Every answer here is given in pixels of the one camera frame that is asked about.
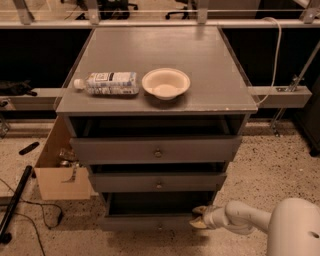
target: cabinet top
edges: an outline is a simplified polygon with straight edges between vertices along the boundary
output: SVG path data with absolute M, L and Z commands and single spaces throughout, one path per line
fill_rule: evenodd
M 141 80 L 157 68 L 186 73 L 189 90 L 163 101 L 144 91 Z M 136 97 L 93 97 L 73 88 L 91 72 L 138 75 Z M 214 26 L 97 28 L 57 108 L 59 115 L 254 113 L 256 104 L 219 30 Z

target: drawer front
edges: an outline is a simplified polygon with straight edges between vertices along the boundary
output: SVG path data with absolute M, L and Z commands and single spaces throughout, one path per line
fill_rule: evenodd
M 83 164 L 191 163 L 233 160 L 241 136 L 70 140 Z
M 89 177 L 96 192 L 218 191 L 225 173 L 112 173 Z
M 169 231 L 191 230 L 189 215 L 150 216 L 150 217 L 105 217 L 99 220 L 103 231 Z

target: wire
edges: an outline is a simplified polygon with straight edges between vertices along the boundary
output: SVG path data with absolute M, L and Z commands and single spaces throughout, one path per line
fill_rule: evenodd
M 71 12 L 67 17 L 64 18 L 64 20 L 69 19 L 70 16 L 74 13 L 74 11 L 78 8 L 78 6 L 79 6 L 79 5 L 77 5 L 76 8 L 74 8 L 74 9 L 72 10 L 72 12 Z
M 260 105 L 262 102 L 264 102 L 270 95 L 271 89 L 274 86 L 275 83 L 275 79 L 276 79 L 276 74 L 277 74 L 277 65 L 278 65 L 278 56 L 279 56 L 279 49 L 280 49 L 280 42 L 281 42 L 281 37 L 282 37 L 282 28 L 279 24 L 279 22 L 272 17 L 265 17 L 263 18 L 264 20 L 268 20 L 271 22 L 275 22 L 276 25 L 278 26 L 278 30 L 279 30 L 279 34 L 278 34 L 278 40 L 277 40 L 277 48 L 276 48 L 276 53 L 275 53 L 275 58 L 274 58 L 274 68 L 273 68 L 273 75 L 272 75 L 272 82 L 270 85 L 270 89 L 267 93 L 266 96 L 264 96 L 264 98 L 262 100 L 260 100 L 259 102 L 257 102 L 257 105 Z
M 3 182 L 13 193 L 15 193 L 15 191 L 8 185 L 7 182 L 5 182 L 3 179 L 0 178 L 0 181 Z M 26 204 L 31 204 L 31 205 L 38 205 L 41 207 L 41 210 L 42 210 L 42 217 L 43 217 L 43 223 L 45 224 L 45 226 L 48 228 L 48 229 L 52 229 L 52 228 L 56 228 L 57 226 L 59 226 L 62 218 L 63 218 L 63 211 L 62 211 L 62 208 L 57 205 L 57 204 L 44 204 L 44 203 L 36 203 L 36 202 L 31 202 L 31 201 L 28 201 L 28 200 L 24 200 L 22 197 L 20 198 L 21 202 L 22 203 L 26 203 Z M 60 210 L 60 213 L 58 215 L 58 220 L 57 220 L 57 224 L 54 225 L 54 226 L 49 226 L 48 223 L 46 222 L 46 218 L 45 218 L 45 214 L 44 214 L 44 208 L 43 206 L 54 206 L 54 207 L 57 207 L 59 208 Z
M 40 234 L 39 234 L 39 231 L 38 231 L 37 226 L 36 226 L 36 224 L 34 223 L 34 221 L 33 221 L 29 216 L 27 216 L 27 215 L 24 215 L 24 214 L 21 214 L 21 213 L 17 213 L 17 212 L 15 212 L 14 214 L 19 215 L 19 216 L 22 216 L 22 217 L 25 217 L 25 218 L 27 218 L 29 221 L 31 221 L 31 223 L 32 223 L 32 225 L 33 225 L 33 227 L 34 227 L 34 230 L 36 231 L 36 235 L 37 235 L 37 238 L 38 238 L 38 242 L 39 242 L 39 245 L 40 245 L 42 254 L 43 254 L 43 256 L 45 256 L 46 254 L 45 254 L 45 252 L 44 252 L 43 245 L 42 245 L 41 240 L 40 240 Z

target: bottle cap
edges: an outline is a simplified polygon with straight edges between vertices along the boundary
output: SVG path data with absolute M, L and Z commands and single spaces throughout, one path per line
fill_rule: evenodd
M 79 90 L 83 90 L 86 88 L 86 85 L 85 85 L 83 79 L 75 79 L 73 82 L 73 86 L 74 86 L 74 88 L 79 89 Z

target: metal stand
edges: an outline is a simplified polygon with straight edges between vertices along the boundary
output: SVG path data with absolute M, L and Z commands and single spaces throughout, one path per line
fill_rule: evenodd
M 17 207 L 17 204 L 19 203 L 21 194 L 22 194 L 23 189 L 27 183 L 27 180 L 31 174 L 31 171 L 32 171 L 32 166 L 28 165 L 22 174 L 22 177 L 21 177 L 20 182 L 17 186 L 17 189 L 14 192 L 14 195 L 11 198 L 10 203 L 7 207 L 6 213 L 1 221 L 1 224 L 0 224 L 0 244 L 1 243 L 7 244 L 12 239 L 11 234 L 6 233 L 6 230 L 10 224 L 10 221 L 11 221 L 12 216 L 14 214 L 14 211 Z

